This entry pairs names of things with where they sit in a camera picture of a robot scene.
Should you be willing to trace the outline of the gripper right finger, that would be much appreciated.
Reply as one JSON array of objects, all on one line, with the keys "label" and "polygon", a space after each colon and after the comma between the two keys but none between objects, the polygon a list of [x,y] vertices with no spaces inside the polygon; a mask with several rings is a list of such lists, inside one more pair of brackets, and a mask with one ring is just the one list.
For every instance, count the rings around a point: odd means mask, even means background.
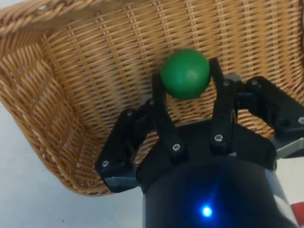
[{"label": "gripper right finger", "polygon": [[262,76],[242,82],[239,75],[224,77],[219,60],[209,60],[216,86],[210,143],[219,153],[232,148],[238,111],[248,110],[274,130],[271,142],[278,158],[304,155],[304,107]]}]

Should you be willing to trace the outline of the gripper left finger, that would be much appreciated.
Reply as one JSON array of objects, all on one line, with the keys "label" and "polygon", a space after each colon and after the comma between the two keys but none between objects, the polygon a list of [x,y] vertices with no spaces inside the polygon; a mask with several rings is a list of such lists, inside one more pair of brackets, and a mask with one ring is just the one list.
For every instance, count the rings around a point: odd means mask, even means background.
[{"label": "gripper left finger", "polygon": [[[144,160],[135,165],[135,157],[151,132],[158,141]],[[137,186],[146,191],[174,165],[188,159],[184,142],[167,112],[166,92],[159,74],[152,76],[152,96],[138,109],[124,109],[114,124],[95,169],[113,193]]]}]

